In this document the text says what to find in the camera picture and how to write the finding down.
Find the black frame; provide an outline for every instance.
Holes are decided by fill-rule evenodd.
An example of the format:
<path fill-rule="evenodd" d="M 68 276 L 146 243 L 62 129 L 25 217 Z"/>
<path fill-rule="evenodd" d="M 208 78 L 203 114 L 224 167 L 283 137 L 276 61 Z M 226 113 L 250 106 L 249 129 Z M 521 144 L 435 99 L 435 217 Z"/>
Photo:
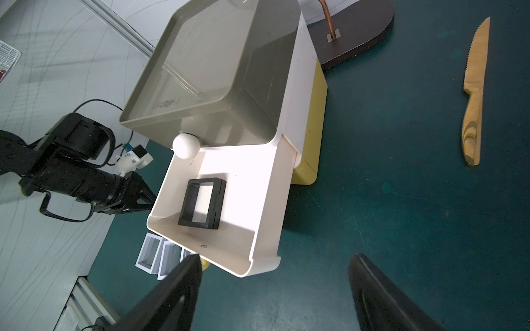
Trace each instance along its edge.
<path fill-rule="evenodd" d="M 197 204 L 199 188 L 206 183 L 213 183 L 210 204 L 208 206 L 208 213 L 206 215 L 206 222 L 193 222 L 193 212 L 195 211 L 195 205 Z M 223 208 L 225 187 L 226 181 L 216 177 L 189 180 L 184 201 L 182 202 L 179 225 L 212 230 L 218 229 L 219 221 L 221 220 L 221 210 Z"/>
<path fill-rule="evenodd" d="M 361 331 L 445 331 L 363 254 L 348 275 Z"/>
<path fill-rule="evenodd" d="M 108 331 L 188 331 L 202 279 L 197 254 L 183 259 L 163 281 Z"/>

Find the wire rack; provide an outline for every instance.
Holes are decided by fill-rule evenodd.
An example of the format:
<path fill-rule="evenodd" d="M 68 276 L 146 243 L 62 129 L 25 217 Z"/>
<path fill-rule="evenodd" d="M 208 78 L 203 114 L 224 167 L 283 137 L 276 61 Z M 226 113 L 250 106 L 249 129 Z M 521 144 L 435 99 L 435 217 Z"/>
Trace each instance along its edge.
<path fill-rule="evenodd" d="M 22 53 L 0 40 L 0 82 L 16 65 Z"/>

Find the knife handle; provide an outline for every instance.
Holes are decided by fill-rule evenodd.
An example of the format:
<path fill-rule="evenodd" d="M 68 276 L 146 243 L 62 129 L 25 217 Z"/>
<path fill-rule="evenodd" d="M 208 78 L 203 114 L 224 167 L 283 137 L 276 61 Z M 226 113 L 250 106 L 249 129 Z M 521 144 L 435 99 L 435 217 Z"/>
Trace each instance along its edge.
<path fill-rule="evenodd" d="M 469 101 L 462 122 L 462 152 L 470 167 L 480 162 L 480 139 L 482 136 L 482 91 L 466 90 Z"/>

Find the serrated blade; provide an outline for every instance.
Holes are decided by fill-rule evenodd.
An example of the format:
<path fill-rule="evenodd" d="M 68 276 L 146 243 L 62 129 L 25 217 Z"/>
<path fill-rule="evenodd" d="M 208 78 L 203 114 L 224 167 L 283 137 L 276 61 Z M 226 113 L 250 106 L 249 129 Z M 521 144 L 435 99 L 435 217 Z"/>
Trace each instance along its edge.
<path fill-rule="evenodd" d="M 484 87 L 489 37 L 490 18 L 488 17 L 480 24 L 471 42 L 464 76 L 464 90 L 469 91 Z"/>

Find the wooden knife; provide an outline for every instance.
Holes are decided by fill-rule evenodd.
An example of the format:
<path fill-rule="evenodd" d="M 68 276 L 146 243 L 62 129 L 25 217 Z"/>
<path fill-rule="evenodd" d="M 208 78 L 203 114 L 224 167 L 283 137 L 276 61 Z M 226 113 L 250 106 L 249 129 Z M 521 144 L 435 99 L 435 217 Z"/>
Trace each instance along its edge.
<path fill-rule="evenodd" d="M 488 60 L 490 18 L 480 24 L 475 32 L 464 77 L 464 91 L 469 95 L 467 109 L 462 122 L 462 151 L 470 167 L 480 162 L 480 139 L 482 135 L 482 94 L 484 74 Z"/>

